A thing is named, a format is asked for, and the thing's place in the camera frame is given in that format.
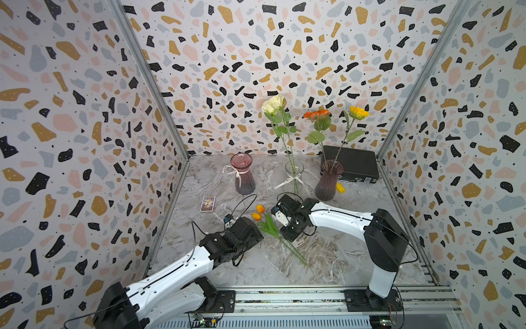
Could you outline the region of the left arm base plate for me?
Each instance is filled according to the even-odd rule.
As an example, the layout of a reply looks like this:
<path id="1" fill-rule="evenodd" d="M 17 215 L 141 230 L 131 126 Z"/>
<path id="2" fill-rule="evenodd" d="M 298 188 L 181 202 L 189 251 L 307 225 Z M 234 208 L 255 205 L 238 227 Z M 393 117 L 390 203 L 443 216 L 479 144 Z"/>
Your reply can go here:
<path id="1" fill-rule="evenodd" d="M 183 313 L 233 313 L 236 305 L 235 290 L 198 293 L 196 302 L 185 305 Z"/>

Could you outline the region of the yellow sunflower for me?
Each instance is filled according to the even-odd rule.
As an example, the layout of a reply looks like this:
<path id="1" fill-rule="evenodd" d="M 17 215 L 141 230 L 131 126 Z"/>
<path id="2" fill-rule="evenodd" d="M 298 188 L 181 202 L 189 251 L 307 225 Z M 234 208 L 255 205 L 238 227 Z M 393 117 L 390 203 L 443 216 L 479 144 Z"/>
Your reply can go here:
<path id="1" fill-rule="evenodd" d="M 369 112 L 366 111 L 364 108 L 360 108 L 357 106 L 349 107 L 349 110 L 345 113 L 345 119 L 347 121 L 345 137 L 342 140 L 341 146 L 338 148 L 335 161 L 338 160 L 341 150 L 346 144 L 354 141 L 356 138 L 362 136 L 365 133 L 364 130 L 355 129 L 353 126 L 357 121 L 361 121 L 363 119 L 366 119 L 367 117 L 369 117 Z"/>

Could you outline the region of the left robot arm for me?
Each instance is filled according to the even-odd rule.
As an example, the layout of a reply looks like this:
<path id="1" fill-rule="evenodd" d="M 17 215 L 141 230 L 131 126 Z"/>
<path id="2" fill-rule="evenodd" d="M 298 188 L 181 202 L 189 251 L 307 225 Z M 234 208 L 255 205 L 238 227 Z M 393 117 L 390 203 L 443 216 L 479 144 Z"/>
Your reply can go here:
<path id="1" fill-rule="evenodd" d="M 231 313 L 234 291 L 219 291 L 207 274 L 223 263 L 234 265 L 263 240 L 246 217 L 220 232 L 205 234 L 187 255 L 128 286 L 115 283 L 93 316 L 96 328 L 155 328 L 187 313 Z"/>

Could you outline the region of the orange gerbera flower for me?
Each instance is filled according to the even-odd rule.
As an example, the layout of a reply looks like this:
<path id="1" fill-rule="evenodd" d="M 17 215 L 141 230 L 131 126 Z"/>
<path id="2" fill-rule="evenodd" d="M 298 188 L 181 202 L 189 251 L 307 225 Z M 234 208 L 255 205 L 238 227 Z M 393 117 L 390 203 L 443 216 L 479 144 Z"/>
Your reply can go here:
<path id="1" fill-rule="evenodd" d="M 313 131 L 310 132 L 306 140 L 313 145 L 320 145 L 323 162 L 325 162 L 326 155 L 324 151 L 323 142 L 325 140 L 325 131 L 331 126 L 331 115 L 328 110 L 317 110 L 312 112 L 306 112 L 303 116 L 304 119 L 309 120 L 313 124 Z"/>

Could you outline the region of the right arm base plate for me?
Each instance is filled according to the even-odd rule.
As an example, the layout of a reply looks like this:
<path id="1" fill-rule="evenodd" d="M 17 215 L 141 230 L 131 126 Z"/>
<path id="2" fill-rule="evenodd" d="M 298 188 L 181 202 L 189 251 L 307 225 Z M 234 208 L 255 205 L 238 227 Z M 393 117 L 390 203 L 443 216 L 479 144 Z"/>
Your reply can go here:
<path id="1" fill-rule="evenodd" d="M 391 289 L 387 297 L 379 297 L 366 289 L 344 290 L 348 312 L 403 311 L 402 301 L 396 289 Z"/>

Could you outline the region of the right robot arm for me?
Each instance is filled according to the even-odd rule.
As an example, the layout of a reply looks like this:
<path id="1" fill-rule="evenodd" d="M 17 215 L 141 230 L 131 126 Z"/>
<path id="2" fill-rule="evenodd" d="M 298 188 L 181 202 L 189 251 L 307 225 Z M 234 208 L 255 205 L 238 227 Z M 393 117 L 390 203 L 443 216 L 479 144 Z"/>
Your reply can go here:
<path id="1" fill-rule="evenodd" d="M 271 215 L 283 225 L 280 232 L 290 242 L 307 227 L 329 228 L 364 241 L 373 272 L 368 287 L 356 296 L 349 296 L 347 305 L 380 311 L 388 304 L 395 304 L 389 299 L 397 295 L 393 285 L 410 242 L 388 211 L 380 208 L 375 212 L 349 211 L 312 198 L 299 202 L 284 195 L 272 208 Z"/>

